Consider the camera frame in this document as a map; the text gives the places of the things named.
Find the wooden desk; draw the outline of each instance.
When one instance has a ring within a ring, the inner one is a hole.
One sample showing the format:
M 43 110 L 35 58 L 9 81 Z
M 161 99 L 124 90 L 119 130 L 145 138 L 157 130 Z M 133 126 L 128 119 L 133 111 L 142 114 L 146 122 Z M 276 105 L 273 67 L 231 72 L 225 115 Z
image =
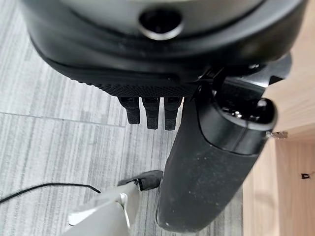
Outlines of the wooden desk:
M 265 97 L 279 110 L 276 131 L 243 185 L 244 236 L 315 236 L 315 0 L 292 50 L 290 77 Z

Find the gray carpet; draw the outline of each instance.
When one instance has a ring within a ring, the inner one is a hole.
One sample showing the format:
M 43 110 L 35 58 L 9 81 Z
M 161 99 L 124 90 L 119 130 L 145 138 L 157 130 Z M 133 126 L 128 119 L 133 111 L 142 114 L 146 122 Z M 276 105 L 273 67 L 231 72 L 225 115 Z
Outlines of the gray carpet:
M 0 0 L 0 198 L 44 182 L 91 184 L 163 169 L 176 132 L 130 126 L 116 98 L 58 74 L 36 54 L 14 0 Z M 46 188 L 0 206 L 0 236 L 58 236 L 67 213 L 95 193 Z M 175 236 L 154 221 L 143 194 L 132 236 Z M 242 193 L 199 236 L 242 235 Z

